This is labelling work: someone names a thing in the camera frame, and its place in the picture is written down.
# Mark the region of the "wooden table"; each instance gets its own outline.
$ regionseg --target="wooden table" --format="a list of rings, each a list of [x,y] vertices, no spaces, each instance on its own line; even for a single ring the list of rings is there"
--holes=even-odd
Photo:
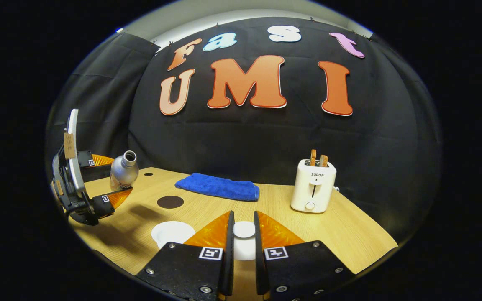
[[[155,225],[166,221],[181,221],[195,231],[229,210],[235,221],[253,221],[258,210],[289,228],[304,241],[321,240],[350,269],[357,274],[377,261],[392,248],[394,239],[367,214],[333,191],[328,209],[321,214],[297,212],[290,207],[291,185],[258,184],[257,202],[241,202],[205,196],[178,189],[174,184],[187,177],[157,168],[139,171],[133,191],[117,208],[115,214],[100,219],[100,224],[88,226],[71,220],[71,225],[88,246],[98,250],[131,274],[140,269],[159,251],[151,238]],[[109,191],[109,178],[85,183],[89,196]],[[179,196],[184,204],[166,209],[157,205],[163,196]],[[234,262],[233,295],[230,301],[254,299],[256,267],[253,260]]]

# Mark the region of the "silver bottle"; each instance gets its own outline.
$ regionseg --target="silver bottle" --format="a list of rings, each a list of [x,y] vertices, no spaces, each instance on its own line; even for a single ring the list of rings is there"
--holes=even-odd
[[[119,191],[131,187],[139,175],[137,155],[131,150],[115,158],[111,164],[111,191]]]

